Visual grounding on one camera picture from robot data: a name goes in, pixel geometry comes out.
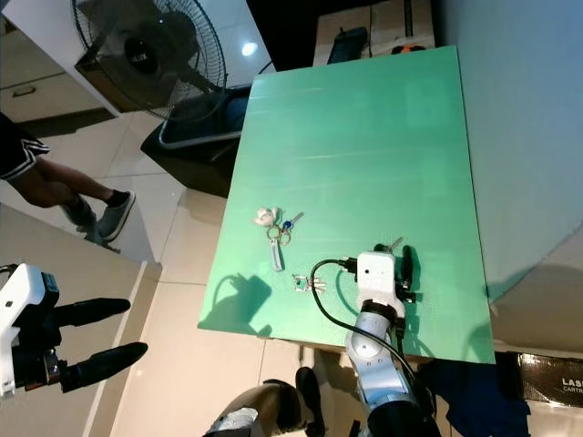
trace person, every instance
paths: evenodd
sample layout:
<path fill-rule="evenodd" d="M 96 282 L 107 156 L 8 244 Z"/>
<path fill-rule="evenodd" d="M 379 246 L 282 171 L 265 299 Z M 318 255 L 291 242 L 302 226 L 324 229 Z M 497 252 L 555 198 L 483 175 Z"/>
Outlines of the person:
<path fill-rule="evenodd" d="M 80 196 L 106 203 L 97 229 L 105 242 L 113 241 L 123 228 L 136 195 L 105 187 L 89 176 L 57 164 L 41 155 L 49 149 L 0 113 L 0 178 L 30 204 L 40 208 L 59 206 L 78 227 L 96 223 L 96 215 Z"/>
<path fill-rule="evenodd" d="M 301 429 L 308 437 L 326 433 L 320 388 L 308 367 L 296 372 L 295 388 L 284 381 L 267 380 L 238 396 L 205 437 L 270 437 Z"/>

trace green board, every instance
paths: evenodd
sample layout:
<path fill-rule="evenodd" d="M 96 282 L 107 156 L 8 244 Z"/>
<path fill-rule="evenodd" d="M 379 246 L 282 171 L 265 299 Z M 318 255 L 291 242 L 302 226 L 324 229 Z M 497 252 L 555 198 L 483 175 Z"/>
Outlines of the green board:
<path fill-rule="evenodd" d="M 260 207 L 305 214 L 284 271 L 253 223 Z M 398 237 L 416 253 L 419 296 L 405 352 L 493 362 L 455 48 L 258 76 L 199 327 L 343 345 L 292 274 Z M 353 276 L 319 276 L 323 305 L 354 322 Z"/>

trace black shorts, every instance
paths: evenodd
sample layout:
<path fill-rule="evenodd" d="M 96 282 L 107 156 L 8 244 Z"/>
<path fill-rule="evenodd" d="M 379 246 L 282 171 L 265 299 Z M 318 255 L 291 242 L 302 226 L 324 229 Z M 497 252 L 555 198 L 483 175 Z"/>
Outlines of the black shorts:
<path fill-rule="evenodd" d="M 48 153 L 48 147 L 18 128 L 0 113 L 0 179 L 14 179 L 36 163 L 36 156 Z"/>

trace electric fan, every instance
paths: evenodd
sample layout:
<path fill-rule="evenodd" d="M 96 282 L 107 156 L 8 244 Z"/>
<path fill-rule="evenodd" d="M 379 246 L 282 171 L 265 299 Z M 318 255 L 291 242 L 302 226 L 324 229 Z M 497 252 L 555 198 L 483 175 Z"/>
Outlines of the electric fan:
<path fill-rule="evenodd" d="M 199 121 L 224 98 L 219 39 L 196 0 L 72 0 L 81 42 L 136 106 L 167 120 Z"/>

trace black sock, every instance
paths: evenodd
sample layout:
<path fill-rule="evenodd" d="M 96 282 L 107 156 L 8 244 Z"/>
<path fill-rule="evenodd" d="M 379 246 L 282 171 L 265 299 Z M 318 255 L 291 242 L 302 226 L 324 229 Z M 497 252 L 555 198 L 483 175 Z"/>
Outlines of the black sock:
<path fill-rule="evenodd" d="M 121 207 L 129 198 L 129 193 L 122 193 L 121 191 L 113 190 L 111 197 L 106 200 L 107 206 L 111 208 Z"/>

